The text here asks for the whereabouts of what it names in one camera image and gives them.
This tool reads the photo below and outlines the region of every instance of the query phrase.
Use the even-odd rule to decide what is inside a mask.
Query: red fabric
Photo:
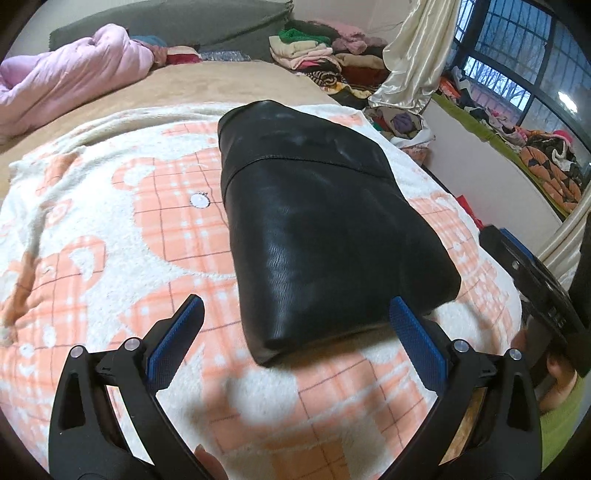
[[[554,132],[554,135],[558,135],[559,137],[564,138],[565,140],[567,140],[569,143],[573,143],[573,137],[571,137],[567,132],[565,132],[564,130],[557,130],[556,132]]]
[[[390,72],[388,70],[376,70],[364,67],[343,67],[341,74],[347,82],[353,85],[377,87],[388,78]]]
[[[474,212],[470,208],[470,205],[468,204],[466,197],[464,197],[464,195],[460,195],[459,197],[456,197],[456,200],[466,211],[466,213],[470,215],[470,217],[472,217],[472,220],[474,220],[474,223],[476,224],[478,229],[482,230],[484,228],[484,224],[478,218],[476,218],[476,215],[474,215]]]
[[[193,53],[177,53],[175,55],[167,55],[166,65],[181,65],[183,63],[199,63],[203,61],[199,55]]]
[[[447,78],[439,79],[439,89],[448,97],[460,98],[460,94]]]
[[[298,66],[298,70],[306,69],[308,67],[317,67],[320,65],[317,61],[305,60]]]

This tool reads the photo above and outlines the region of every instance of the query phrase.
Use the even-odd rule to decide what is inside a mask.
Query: cream curtain
[[[587,215],[591,210],[591,187],[583,194],[579,206],[569,215],[556,232],[554,238],[543,248],[538,258],[568,289],[573,281],[574,272],[579,264],[579,248],[583,240],[583,231]]]
[[[462,0],[414,0],[396,39],[384,49],[392,73],[369,97],[371,106],[420,113],[437,89]]]

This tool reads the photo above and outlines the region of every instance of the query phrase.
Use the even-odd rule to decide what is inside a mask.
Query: black leather pad
[[[252,356],[387,322],[456,298],[460,275],[402,196],[380,146],[271,100],[218,126],[242,326]]]

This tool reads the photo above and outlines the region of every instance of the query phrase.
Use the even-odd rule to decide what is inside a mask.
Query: pink cloth
[[[312,23],[334,28],[337,32],[339,32],[339,35],[342,38],[349,41],[363,40],[365,36],[365,32],[359,27],[354,27],[341,22],[334,22],[332,20],[312,20]]]
[[[304,55],[303,57],[297,57],[296,59],[286,59],[284,57],[280,57],[273,51],[272,48],[269,48],[269,51],[271,52],[271,55],[273,56],[273,58],[275,59],[275,61],[279,65],[281,65],[282,67],[285,67],[286,69],[289,69],[289,70],[296,70],[305,61],[315,61],[315,60],[321,60],[321,59],[326,59],[328,61],[331,61],[336,66],[338,66],[339,70],[340,70],[340,63],[334,57],[332,48],[322,48],[320,50],[312,50],[312,51],[308,52],[306,55]]]
[[[149,49],[113,24],[56,51],[4,60],[0,64],[0,143],[141,80],[153,62]]]
[[[318,65],[320,65],[320,63],[318,63],[317,61],[306,60],[306,61],[303,61],[302,63],[300,63],[300,65],[298,66],[298,69],[306,69],[308,67],[317,67]]]
[[[361,55],[368,48],[363,40],[349,41],[344,38],[337,38],[331,46],[334,51],[348,51],[353,55]]]
[[[383,38],[368,37],[363,30],[352,25],[332,20],[312,20],[312,23],[326,25],[339,32],[340,38],[332,44],[334,51],[349,50],[353,55],[361,55],[367,47],[385,47],[388,44]]]

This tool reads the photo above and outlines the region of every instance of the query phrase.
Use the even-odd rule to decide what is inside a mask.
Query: blue rubber grip
[[[534,254],[532,252],[530,252],[524,244],[522,244],[519,240],[517,240],[509,230],[507,230],[506,228],[501,228],[500,232],[503,235],[505,235],[509,240],[511,240],[511,242],[519,250],[521,250],[521,253],[523,253],[527,258],[529,258],[530,260],[534,259]]]
[[[153,393],[168,388],[201,329],[205,318],[203,300],[195,295],[177,314],[177,320],[146,362],[146,386]]]
[[[447,362],[401,297],[391,300],[389,319],[425,388],[442,393],[447,381]]]

